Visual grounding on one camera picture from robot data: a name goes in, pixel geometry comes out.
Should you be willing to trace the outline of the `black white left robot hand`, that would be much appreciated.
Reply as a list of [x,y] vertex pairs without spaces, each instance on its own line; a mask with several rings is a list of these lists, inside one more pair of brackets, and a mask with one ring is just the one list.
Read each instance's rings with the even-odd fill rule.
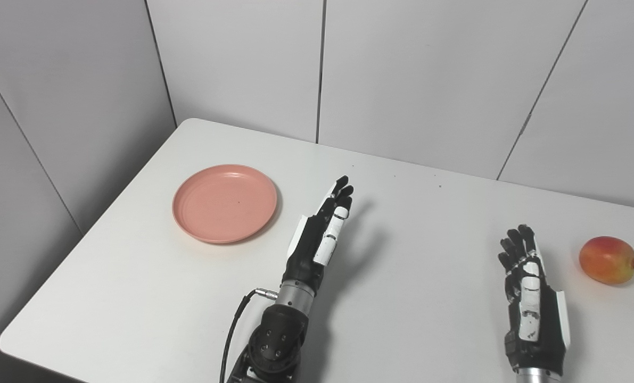
[[353,186],[349,177],[334,182],[314,215],[302,216],[291,243],[282,282],[297,281],[317,294],[338,237],[351,209]]

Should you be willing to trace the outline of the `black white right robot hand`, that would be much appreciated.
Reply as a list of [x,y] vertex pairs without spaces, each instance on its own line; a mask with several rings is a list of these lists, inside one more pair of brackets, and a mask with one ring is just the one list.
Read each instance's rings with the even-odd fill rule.
[[517,382],[561,382],[571,334],[563,291],[547,280],[535,233],[526,224],[500,241],[509,330],[507,360]]

